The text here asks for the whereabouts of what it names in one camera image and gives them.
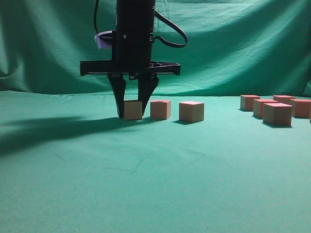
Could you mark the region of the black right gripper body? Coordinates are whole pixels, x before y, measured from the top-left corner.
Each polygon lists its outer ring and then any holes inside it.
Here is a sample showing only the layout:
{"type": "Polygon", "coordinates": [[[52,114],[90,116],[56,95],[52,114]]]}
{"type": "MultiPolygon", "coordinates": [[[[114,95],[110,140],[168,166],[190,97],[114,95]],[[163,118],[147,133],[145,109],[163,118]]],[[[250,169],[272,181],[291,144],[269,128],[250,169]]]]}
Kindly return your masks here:
{"type": "Polygon", "coordinates": [[[90,74],[174,74],[181,65],[152,61],[153,35],[151,33],[121,33],[112,31],[111,60],[81,61],[80,75],[90,74]]]}

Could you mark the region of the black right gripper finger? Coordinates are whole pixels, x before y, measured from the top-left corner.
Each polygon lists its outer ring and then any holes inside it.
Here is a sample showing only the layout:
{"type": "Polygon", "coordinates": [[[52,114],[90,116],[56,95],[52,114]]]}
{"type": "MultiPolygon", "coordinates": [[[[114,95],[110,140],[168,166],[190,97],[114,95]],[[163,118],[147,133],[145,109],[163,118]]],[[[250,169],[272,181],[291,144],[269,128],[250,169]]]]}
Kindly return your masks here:
{"type": "Polygon", "coordinates": [[[110,82],[115,97],[118,116],[119,118],[123,118],[126,81],[124,80],[123,75],[108,75],[108,80],[110,82]]]}
{"type": "Polygon", "coordinates": [[[158,83],[159,78],[156,74],[141,75],[138,78],[138,101],[142,104],[142,114],[144,114],[148,101],[158,83]]]}

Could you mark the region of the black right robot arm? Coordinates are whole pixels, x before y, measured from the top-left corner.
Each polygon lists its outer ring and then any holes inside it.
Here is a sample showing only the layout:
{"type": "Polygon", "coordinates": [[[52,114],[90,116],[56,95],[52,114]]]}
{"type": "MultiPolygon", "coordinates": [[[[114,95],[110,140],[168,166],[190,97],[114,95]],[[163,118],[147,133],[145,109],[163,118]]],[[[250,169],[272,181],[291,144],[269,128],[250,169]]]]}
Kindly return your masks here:
{"type": "Polygon", "coordinates": [[[81,61],[80,74],[105,74],[108,77],[116,100],[119,118],[127,119],[131,113],[138,110],[138,117],[144,114],[147,103],[158,86],[158,74],[179,75],[181,65],[152,61],[152,45],[156,39],[163,44],[182,48],[184,44],[175,44],[160,36],[154,36],[154,19],[158,18],[185,40],[187,35],[173,22],[155,10],[154,0],[119,0],[117,1],[116,29],[97,32],[94,40],[99,49],[111,50],[111,60],[81,61]],[[130,109],[124,101],[126,81],[138,81],[139,105],[130,109]]]}

